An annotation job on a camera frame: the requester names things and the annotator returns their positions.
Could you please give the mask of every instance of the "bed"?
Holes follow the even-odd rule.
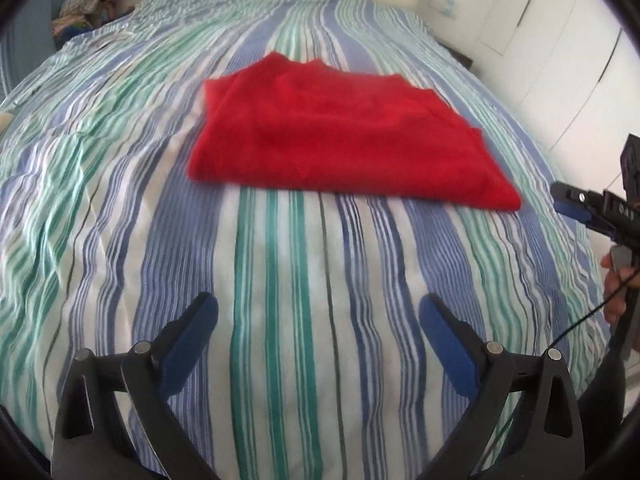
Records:
[[[270,51],[433,88],[482,129],[522,209],[189,181],[203,80]],[[210,291],[218,326],[170,405],[221,478],[413,479],[466,408],[419,329],[425,293],[532,354],[602,296],[585,229],[553,211],[558,173],[407,10],[144,0],[0,110],[0,403],[45,454],[76,351],[127,351]],[[561,342],[578,391],[606,338],[595,316]]]

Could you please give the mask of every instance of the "folded red cloth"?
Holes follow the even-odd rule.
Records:
[[[272,53],[204,88],[206,123],[187,170],[194,180],[520,208],[480,130],[399,75]]]

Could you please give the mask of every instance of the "green stripe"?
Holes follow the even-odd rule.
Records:
[[[391,14],[388,12],[388,9],[374,6],[374,13],[376,21],[380,23],[385,30],[387,30],[385,25],[387,27],[391,26],[396,30],[405,30],[407,32],[406,38],[409,41],[409,43],[406,41],[403,42],[402,37],[398,37],[394,38],[389,43],[383,42],[377,44],[375,49],[371,49],[373,50],[373,53],[368,50],[380,72],[403,73],[409,81],[412,81],[418,86],[433,86],[433,82],[430,81],[428,74],[425,71],[412,70],[412,67],[414,67],[415,64],[408,59],[407,54],[404,52],[407,44],[411,44],[411,42],[416,39],[421,41],[421,37],[418,37],[414,32],[407,30],[402,20],[391,19]],[[357,27],[353,27],[353,20],[348,14],[340,15],[340,18],[344,19],[344,27],[349,29],[349,34],[354,36],[357,41],[364,45],[373,45],[375,43],[375,36],[377,32],[372,30],[369,23],[358,24]],[[410,25],[418,23],[417,20],[409,20],[409,22]],[[482,124],[485,133],[499,148],[500,153],[513,171],[514,180],[520,188],[524,199],[533,206],[538,215],[540,225],[542,226],[542,230],[548,240],[548,248],[556,263],[556,272],[560,280],[562,293],[566,298],[566,305],[570,318],[575,319],[578,316],[581,316],[585,312],[585,306],[590,302],[587,282],[585,280],[578,280],[578,276],[573,270],[575,267],[575,261],[571,260],[571,258],[573,257],[575,246],[570,243],[571,233],[564,228],[561,219],[556,218],[555,212],[550,208],[549,200],[545,200],[543,198],[546,193],[548,193],[548,190],[545,187],[545,180],[540,174],[540,169],[537,164],[531,160],[529,153],[522,145],[520,139],[516,138],[511,133],[510,127],[505,124],[504,118],[494,109],[494,106],[491,103],[485,102],[484,99],[476,93],[476,90],[469,85],[466,80],[468,75],[466,73],[464,75],[460,75],[462,69],[457,69],[457,67],[449,63],[448,60],[444,60],[444,62],[442,62],[437,59],[438,48],[436,46],[431,50],[412,50],[411,53],[423,62],[430,70],[433,70],[446,79],[450,85],[450,89],[446,92],[447,96],[456,94],[460,100],[465,103],[466,108],[468,108],[468,111],[472,116]],[[448,54],[443,54],[441,57],[444,58],[448,56]],[[462,209],[463,208],[457,207],[456,211],[459,212]],[[479,219],[479,217],[484,214],[485,213],[483,212],[470,212],[467,215],[463,215],[461,213],[460,216],[462,218],[465,231],[473,231],[476,233],[482,232],[482,227],[478,226],[477,222],[479,221],[480,223],[483,223],[483,220]],[[478,244],[479,246],[476,247],[476,259],[478,259],[478,255],[481,255],[480,259],[495,261],[499,266],[502,265],[502,268],[504,268],[504,265],[507,265],[508,261],[505,260],[505,255],[502,254],[499,241],[500,240],[480,240]],[[578,228],[578,234],[575,242],[581,250],[585,251],[587,254],[591,253],[588,249],[589,245],[584,229]],[[496,260],[495,256],[492,256],[490,253],[487,254],[487,251],[494,254],[500,254],[499,260]],[[591,275],[592,279],[594,279],[596,283],[598,283],[597,273],[594,272],[596,267],[593,265],[593,258],[591,259],[591,266],[589,269],[585,269],[585,271]],[[523,320],[518,316],[518,312],[514,311],[513,305],[511,304],[513,303],[513,300],[510,301],[507,297],[507,295],[510,295],[518,303],[522,303],[522,300],[518,295],[516,283],[514,283],[516,276],[504,276],[503,278],[506,281],[500,280],[499,284],[487,283],[486,280],[483,280],[483,288],[491,291],[491,293],[488,294],[489,298],[495,297],[494,294],[496,294],[496,290],[500,291],[500,294],[505,295],[503,298],[505,301],[502,301],[500,308],[492,309],[490,311],[491,316],[489,321],[494,327],[497,324],[506,325],[502,327],[501,332],[506,333],[509,338],[515,338],[516,340],[521,339],[520,343],[524,348],[524,345],[526,344],[526,338],[524,337],[526,336],[526,332],[524,332],[524,329],[522,328]],[[495,314],[498,314],[498,319],[496,320],[493,319]],[[514,324],[521,327],[517,334],[512,332]],[[599,344],[599,346],[602,347],[602,342],[597,335],[585,335],[584,333],[581,333],[578,336],[577,333],[573,334],[573,338],[580,338],[581,340],[584,340],[585,336],[589,337],[596,346]],[[572,376],[585,377],[588,370],[593,367],[594,361],[597,357],[591,351],[588,352],[586,346],[580,342],[578,342],[578,344],[572,344],[571,346],[572,348],[575,348],[572,352],[570,362]]]
[[[176,42],[173,50],[183,41]],[[198,43],[194,38],[190,41],[194,45]],[[18,378],[27,375],[26,393],[20,404],[14,406],[14,418],[21,427],[25,426],[25,418],[34,418],[37,414],[38,401],[34,387],[36,352],[33,341],[39,339],[44,319],[58,296],[60,279],[57,270],[60,260],[67,250],[86,186],[97,173],[110,148],[111,143],[105,142],[102,137],[117,138],[122,131],[122,128],[113,126],[107,128],[111,116],[103,110],[106,106],[104,103],[113,96],[115,102],[109,101],[110,109],[120,109],[123,101],[131,98],[132,94],[140,94],[139,98],[146,102],[153,87],[140,83],[150,78],[152,68],[156,69],[151,72],[152,75],[159,71],[158,67],[164,70],[168,68],[157,62],[162,57],[154,62],[153,58],[158,56],[161,55],[150,54],[143,58],[136,66],[137,78],[132,76],[136,72],[133,70],[129,78],[119,81],[124,81],[124,84],[109,87],[102,103],[91,111],[87,110],[84,121],[76,118],[80,132],[59,137],[56,149],[50,152],[46,174],[41,177],[40,192],[29,197],[33,201],[33,208],[27,208],[21,238],[8,251],[7,261],[13,264],[9,267],[8,289],[21,292],[17,298],[13,298],[13,303],[22,308],[15,309],[14,323],[9,333],[0,340],[0,353],[12,356],[10,372],[0,377],[0,397],[9,398]],[[126,124],[122,119],[115,122],[121,126]],[[21,139],[18,148],[23,149],[26,141]],[[19,157],[15,153],[4,152],[0,167],[11,167],[12,160],[18,161]],[[33,440],[36,446],[43,448],[40,438],[34,437]]]
[[[296,357],[298,421],[302,436],[305,479],[322,478],[322,452],[318,430],[318,396],[314,340],[306,265],[305,200],[300,191],[289,192],[289,243],[291,246],[292,307]]]
[[[251,303],[254,284],[255,190],[243,187],[234,260],[234,330],[231,336],[231,419],[242,480],[258,478],[251,382]]]
[[[502,257],[496,241],[488,236],[491,228],[487,216],[477,215],[466,208],[460,208],[457,213],[465,227],[471,256],[480,274],[482,290],[489,301],[488,322],[493,338],[513,352],[520,351],[517,342],[520,341],[522,330],[514,326],[516,319],[510,301],[511,267]]]
[[[287,441],[284,432],[284,396],[280,362],[280,305],[278,301],[278,192],[267,192],[266,212],[266,290],[264,297],[264,357],[267,372],[267,406],[273,477],[289,477]]]

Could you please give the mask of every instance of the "black cable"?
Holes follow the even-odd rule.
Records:
[[[478,468],[482,467],[482,465],[484,464],[486,459],[489,458],[489,455],[491,455],[492,451],[495,449],[495,447],[500,442],[500,439],[504,435],[504,432],[507,431],[511,427],[511,423],[513,422],[513,418],[515,417],[517,411],[518,411],[518,408],[516,407],[511,412],[511,415],[509,415],[509,418],[504,423],[504,426],[500,428],[500,431],[498,431],[498,433],[496,433],[494,441],[491,443],[491,445],[484,452],[484,455],[482,455],[482,458],[478,461],[478,466],[477,466]]]
[[[601,310],[607,303],[609,303],[610,300],[612,300],[612,298],[619,293],[623,288],[626,287],[626,285],[632,280],[634,279],[638,274],[640,274],[640,268],[636,269],[634,271],[634,273],[629,276],[626,280],[624,280],[622,283],[620,283],[620,286],[607,298],[605,298],[605,300],[599,304],[597,307],[595,307],[593,310],[590,310],[585,316],[581,317],[578,321],[576,321],[575,323],[573,323],[569,328],[567,328],[564,332],[562,332],[558,337],[556,337],[554,339],[554,341],[548,346],[546,347],[546,350],[549,350],[550,348],[553,348],[554,346],[556,346],[559,342],[562,341],[562,339],[564,339],[564,337],[571,332],[572,330],[574,330],[576,327],[580,326],[582,323],[584,323],[585,321],[587,321],[591,316],[593,316],[594,314],[596,314],[599,310]]]

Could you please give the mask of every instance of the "metal screw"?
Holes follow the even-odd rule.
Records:
[[[562,359],[562,353],[556,348],[550,348],[546,354],[554,361]]]
[[[76,352],[76,361],[84,361],[91,356],[91,350],[88,348],[81,348]]]
[[[146,354],[149,350],[151,350],[151,343],[149,341],[140,341],[133,347],[133,351],[136,354]]]
[[[502,351],[504,350],[502,345],[495,341],[489,341],[486,344],[486,349],[489,351],[489,354],[495,354],[495,355],[501,354]]]

